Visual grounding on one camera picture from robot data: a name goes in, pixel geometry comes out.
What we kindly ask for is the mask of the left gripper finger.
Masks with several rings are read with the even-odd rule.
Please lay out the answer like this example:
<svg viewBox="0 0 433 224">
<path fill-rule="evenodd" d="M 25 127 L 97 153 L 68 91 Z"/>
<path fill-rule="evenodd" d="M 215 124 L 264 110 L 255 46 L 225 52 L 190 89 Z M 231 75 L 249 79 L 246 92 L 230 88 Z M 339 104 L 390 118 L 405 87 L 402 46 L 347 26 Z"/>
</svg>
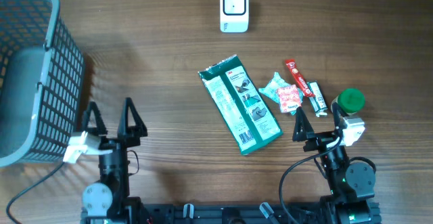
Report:
<svg viewBox="0 0 433 224">
<path fill-rule="evenodd" d="M 108 130 L 95 102 L 89 102 L 87 109 L 83 112 L 81 131 L 86 131 L 94 136 L 108 134 Z"/>
<path fill-rule="evenodd" d="M 148 136 L 147 127 L 130 97 L 126 97 L 124 100 L 117 136 L 121 139 L 140 139 Z"/>
</svg>

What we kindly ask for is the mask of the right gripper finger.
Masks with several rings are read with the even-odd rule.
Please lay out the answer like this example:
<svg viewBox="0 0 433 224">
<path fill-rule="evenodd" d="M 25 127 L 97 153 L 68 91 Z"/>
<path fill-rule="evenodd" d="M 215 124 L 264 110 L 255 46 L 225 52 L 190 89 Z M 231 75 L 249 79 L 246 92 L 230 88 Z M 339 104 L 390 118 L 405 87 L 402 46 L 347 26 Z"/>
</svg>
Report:
<svg viewBox="0 0 433 224">
<path fill-rule="evenodd" d="M 342 119 L 344 117 L 344 112 L 337 102 L 332 104 L 332 113 L 334 119 L 334 126 L 336 131 L 340 131 L 342 129 Z"/>
<path fill-rule="evenodd" d="M 301 107 L 296 109 L 296 122 L 292 136 L 293 141 L 306 141 L 314 137 L 315 132 Z"/>
</svg>

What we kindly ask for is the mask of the green lid jar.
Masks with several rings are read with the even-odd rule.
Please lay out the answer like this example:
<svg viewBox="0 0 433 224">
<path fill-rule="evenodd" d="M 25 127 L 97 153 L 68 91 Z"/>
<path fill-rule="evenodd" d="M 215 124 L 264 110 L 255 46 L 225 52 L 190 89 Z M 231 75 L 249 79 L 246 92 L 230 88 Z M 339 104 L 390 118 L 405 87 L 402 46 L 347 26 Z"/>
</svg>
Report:
<svg viewBox="0 0 433 224">
<path fill-rule="evenodd" d="M 365 106 L 364 94 L 356 88 L 345 89 L 332 102 L 337 103 L 347 114 L 356 114 Z"/>
</svg>

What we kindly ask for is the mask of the green white gum pack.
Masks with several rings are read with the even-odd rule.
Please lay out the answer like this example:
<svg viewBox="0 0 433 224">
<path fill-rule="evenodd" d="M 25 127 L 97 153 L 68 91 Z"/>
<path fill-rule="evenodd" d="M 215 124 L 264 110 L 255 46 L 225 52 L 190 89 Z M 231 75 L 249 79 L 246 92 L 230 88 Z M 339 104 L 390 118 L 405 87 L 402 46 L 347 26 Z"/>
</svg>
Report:
<svg viewBox="0 0 433 224">
<path fill-rule="evenodd" d="M 328 107 L 324 100 L 323 94 L 320 90 L 319 84 L 317 83 L 317 81 L 314 81 L 314 82 L 308 82 L 307 85 L 315 95 L 314 97 L 310 97 L 309 99 L 313 107 L 313 110 L 315 111 L 316 117 L 327 116 Z"/>
</svg>

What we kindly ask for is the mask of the pink tissue pack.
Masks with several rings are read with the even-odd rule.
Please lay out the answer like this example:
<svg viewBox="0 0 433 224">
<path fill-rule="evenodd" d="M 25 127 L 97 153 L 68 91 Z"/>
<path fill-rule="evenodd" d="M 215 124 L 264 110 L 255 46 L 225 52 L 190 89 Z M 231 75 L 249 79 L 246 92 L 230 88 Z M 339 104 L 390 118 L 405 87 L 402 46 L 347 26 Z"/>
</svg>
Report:
<svg viewBox="0 0 433 224">
<path fill-rule="evenodd" d="M 301 107 L 301 99 L 297 86 L 290 85 L 277 90 L 279 108 L 281 113 L 295 114 L 297 108 Z"/>
</svg>

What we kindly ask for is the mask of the red chocolate bar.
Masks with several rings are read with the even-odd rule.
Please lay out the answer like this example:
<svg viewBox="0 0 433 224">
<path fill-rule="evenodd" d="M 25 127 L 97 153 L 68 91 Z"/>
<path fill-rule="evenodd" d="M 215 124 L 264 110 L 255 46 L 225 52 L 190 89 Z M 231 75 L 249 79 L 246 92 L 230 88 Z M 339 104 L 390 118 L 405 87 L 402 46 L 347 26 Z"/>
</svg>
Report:
<svg viewBox="0 0 433 224">
<path fill-rule="evenodd" d="M 300 87 L 304 96 L 315 97 L 315 94 L 311 91 L 303 75 L 300 73 L 299 69 L 297 68 L 295 60 L 288 59 L 285 61 L 285 64 L 288 67 L 291 75 L 294 77 L 294 80 L 296 81 L 297 85 Z"/>
</svg>

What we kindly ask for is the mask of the large green white packet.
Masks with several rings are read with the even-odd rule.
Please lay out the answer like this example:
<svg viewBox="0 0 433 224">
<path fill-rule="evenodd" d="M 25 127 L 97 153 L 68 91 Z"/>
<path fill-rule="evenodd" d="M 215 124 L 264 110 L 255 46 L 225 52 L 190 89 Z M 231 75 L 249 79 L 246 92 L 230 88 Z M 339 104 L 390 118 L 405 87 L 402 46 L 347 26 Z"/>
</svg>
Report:
<svg viewBox="0 0 433 224">
<path fill-rule="evenodd" d="M 198 74 L 242 155 L 253 153 L 283 135 L 237 55 Z"/>
</svg>

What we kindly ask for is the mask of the light teal sachet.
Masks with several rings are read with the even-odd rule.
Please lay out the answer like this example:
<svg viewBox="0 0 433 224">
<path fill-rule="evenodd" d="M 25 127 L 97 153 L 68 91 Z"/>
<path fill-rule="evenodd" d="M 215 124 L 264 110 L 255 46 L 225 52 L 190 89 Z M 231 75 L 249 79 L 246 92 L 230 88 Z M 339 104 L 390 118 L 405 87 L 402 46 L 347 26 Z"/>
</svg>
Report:
<svg viewBox="0 0 433 224">
<path fill-rule="evenodd" d="M 277 95 L 277 90 L 281 87 L 288 87 L 291 84 L 284 81 L 283 78 L 279 75 L 278 72 L 274 72 L 273 78 L 268 82 L 268 84 L 263 87 L 259 88 L 259 92 L 268 97 L 269 99 L 272 99 L 275 103 L 279 105 L 279 98 Z M 303 94 L 302 91 L 298 88 L 301 102 L 303 100 Z"/>
</svg>

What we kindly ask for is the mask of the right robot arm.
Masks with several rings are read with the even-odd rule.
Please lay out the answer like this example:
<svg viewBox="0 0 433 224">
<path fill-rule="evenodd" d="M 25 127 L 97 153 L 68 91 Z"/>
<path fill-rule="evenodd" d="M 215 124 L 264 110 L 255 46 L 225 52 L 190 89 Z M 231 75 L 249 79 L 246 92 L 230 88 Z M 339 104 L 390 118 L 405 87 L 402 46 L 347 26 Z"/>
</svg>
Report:
<svg viewBox="0 0 433 224">
<path fill-rule="evenodd" d="M 364 133 L 365 122 L 345 113 L 337 103 L 332 109 L 334 130 L 316 133 L 303 109 L 297 108 L 292 137 L 305 142 L 305 152 L 317 152 L 313 159 L 329 185 L 331 194 L 321 197 L 317 216 L 325 223 L 372 223 L 368 199 L 375 196 L 375 164 L 346 153 Z"/>
</svg>

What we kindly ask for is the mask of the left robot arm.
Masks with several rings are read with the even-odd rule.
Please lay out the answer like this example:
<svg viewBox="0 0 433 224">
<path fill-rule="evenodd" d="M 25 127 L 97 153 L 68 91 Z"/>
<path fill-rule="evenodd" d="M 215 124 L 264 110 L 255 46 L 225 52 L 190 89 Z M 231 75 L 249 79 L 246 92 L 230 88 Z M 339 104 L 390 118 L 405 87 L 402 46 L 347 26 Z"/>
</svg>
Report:
<svg viewBox="0 0 433 224">
<path fill-rule="evenodd" d="M 107 137 L 95 102 L 90 102 L 83 113 L 81 129 L 96 136 L 98 150 L 107 151 L 99 155 L 99 180 L 83 192 L 81 223 L 152 223 L 141 198 L 130 196 L 128 153 L 147 136 L 133 100 L 127 97 L 124 101 L 116 138 Z"/>
</svg>

